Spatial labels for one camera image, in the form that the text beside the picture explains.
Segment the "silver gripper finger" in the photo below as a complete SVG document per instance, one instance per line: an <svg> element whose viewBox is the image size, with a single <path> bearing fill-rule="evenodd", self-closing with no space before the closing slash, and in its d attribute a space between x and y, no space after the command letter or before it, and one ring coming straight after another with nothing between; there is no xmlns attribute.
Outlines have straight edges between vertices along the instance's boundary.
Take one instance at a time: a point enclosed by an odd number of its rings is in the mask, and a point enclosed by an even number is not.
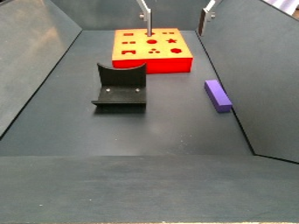
<svg viewBox="0 0 299 224"><path fill-rule="evenodd" d="M210 0L207 6L201 11L201 22L199 22L199 34L203 35L206 25L211 21L214 15L214 7L217 5L217 0Z"/></svg>
<svg viewBox="0 0 299 224"><path fill-rule="evenodd" d="M152 10L148 8L146 4L146 0L136 0L139 7L143 11L140 14L140 18L147 22L147 36L152 36Z"/></svg>

